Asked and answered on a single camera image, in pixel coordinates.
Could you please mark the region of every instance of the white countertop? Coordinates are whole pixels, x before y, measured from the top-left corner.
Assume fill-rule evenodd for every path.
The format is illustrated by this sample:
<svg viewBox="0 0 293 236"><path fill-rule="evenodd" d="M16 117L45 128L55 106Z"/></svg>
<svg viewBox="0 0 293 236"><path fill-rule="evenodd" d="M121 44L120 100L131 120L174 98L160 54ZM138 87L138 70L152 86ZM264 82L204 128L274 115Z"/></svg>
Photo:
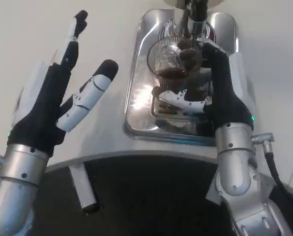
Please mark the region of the white countertop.
<svg viewBox="0 0 293 236"><path fill-rule="evenodd" d="M214 11L228 12L240 32L240 51L258 107L255 133L273 132L281 179L293 186L293 0L226 0ZM67 96L86 81L104 59L119 63L119 73L92 112L56 147L50 166L133 152L161 152L215 162L212 147L132 139L123 131L124 103L139 19L162 0L0 1L0 154L16 98L38 59L49 61L79 10L89 13L79 38L79 59ZM259 171L268 174L261 147Z"/></svg>

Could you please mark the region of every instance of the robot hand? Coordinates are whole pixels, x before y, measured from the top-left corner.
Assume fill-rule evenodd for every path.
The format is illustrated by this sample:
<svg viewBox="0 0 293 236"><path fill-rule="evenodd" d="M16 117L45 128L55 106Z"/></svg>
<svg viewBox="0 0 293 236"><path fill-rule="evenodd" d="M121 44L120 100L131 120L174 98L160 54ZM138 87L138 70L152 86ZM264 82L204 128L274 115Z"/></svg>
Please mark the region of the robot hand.
<svg viewBox="0 0 293 236"><path fill-rule="evenodd" d="M247 92L247 81L240 53L230 56L211 40L203 43L203 56L211 67L212 104L204 107L214 129L241 122L253 128L254 103Z"/></svg>
<svg viewBox="0 0 293 236"><path fill-rule="evenodd" d="M55 145L89 113L117 74L118 65L106 60L61 105L87 15L81 11L74 17L52 64L40 62L22 90L0 168L0 235L25 235L30 229L31 206Z"/></svg>

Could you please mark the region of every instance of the cable connector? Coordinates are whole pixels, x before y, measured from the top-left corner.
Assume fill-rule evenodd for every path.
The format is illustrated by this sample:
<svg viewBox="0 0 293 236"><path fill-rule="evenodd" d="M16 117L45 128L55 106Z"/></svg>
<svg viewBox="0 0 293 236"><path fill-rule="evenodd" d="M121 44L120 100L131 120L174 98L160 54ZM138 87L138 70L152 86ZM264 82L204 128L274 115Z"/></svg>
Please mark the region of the cable connector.
<svg viewBox="0 0 293 236"><path fill-rule="evenodd" d="M270 141L263 142L264 154L273 153L272 143Z"/></svg>

